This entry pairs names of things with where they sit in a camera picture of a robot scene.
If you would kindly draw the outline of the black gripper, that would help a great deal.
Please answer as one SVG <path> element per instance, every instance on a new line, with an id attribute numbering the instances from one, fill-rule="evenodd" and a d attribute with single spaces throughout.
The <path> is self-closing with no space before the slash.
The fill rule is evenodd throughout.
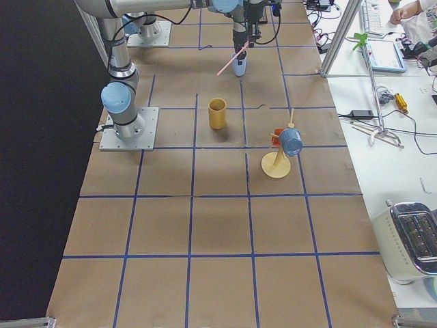
<path id="1" fill-rule="evenodd" d="M 246 21 L 246 31 L 248 33 L 249 48 L 255 46 L 255 38 L 258 37 L 259 21 L 264 15 L 265 1 L 245 1 L 244 2 L 244 19 Z"/>

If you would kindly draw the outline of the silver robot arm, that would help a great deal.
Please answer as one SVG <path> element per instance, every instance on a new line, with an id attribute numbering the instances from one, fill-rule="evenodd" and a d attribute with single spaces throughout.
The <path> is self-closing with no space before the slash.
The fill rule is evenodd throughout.
<path id="1" fill-rule="evenodd" d="M 139 73 L 132 63 L 124 34 L 122 17 L 134 14 L 132 23 L 146 22 L 159 10 L 208 8 L 233 19 L 234 55 L 230 64 L 241 77 L 246 70 L 246 48 L 260 38 L 259 22 L 266 1 L 77 1 L 78 7 L 98 21 L 100 36 L 108 56 L 110 83 L 101 92 L 101 100 L 113 120 L 118 139 L 137 140 L 146 127 L 135 108 Z"/>
<path id="2" fill-rule="evenodd" d="M 129 13 L 122 16 L 125 34 L 129 36 L 138 34 L 144 40 L 156 39 L 162 32 L 156 17 L 146 16 L 135 20 L 140 15 L 141 13 Z"/>

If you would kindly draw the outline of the person hand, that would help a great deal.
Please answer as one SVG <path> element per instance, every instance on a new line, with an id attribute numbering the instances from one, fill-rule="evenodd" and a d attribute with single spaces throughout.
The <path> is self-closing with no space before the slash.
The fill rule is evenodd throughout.
<path id="1" fill-rule="evenodd" d="M 406 9 L 398 8 L 393 11 L 390 17 L 390 23 L 393 25 L 400 24 L 404 19 L 409 18 L 409 13 Z"/>

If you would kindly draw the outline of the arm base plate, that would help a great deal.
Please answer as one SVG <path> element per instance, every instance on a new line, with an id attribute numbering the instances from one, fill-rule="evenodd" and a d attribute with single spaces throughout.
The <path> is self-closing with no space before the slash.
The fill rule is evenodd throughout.
<path id="1" fill-rule="evenodd" d="M 172 23 L 157 20 L 143 25 L 138 32 L 128 37 L 130 48 L 166 48 L 169 46 Z"/>
<path id="2" fill-rule="evenodd" d="M 129 125 L 114 123 L 111 114 L 107 116 L 106 125 L 100 140 L 101 151 L 152 151 L 155 146 L 156 129 L 159 117 L 158 107 L 137 107 L 137 117 Z"/>

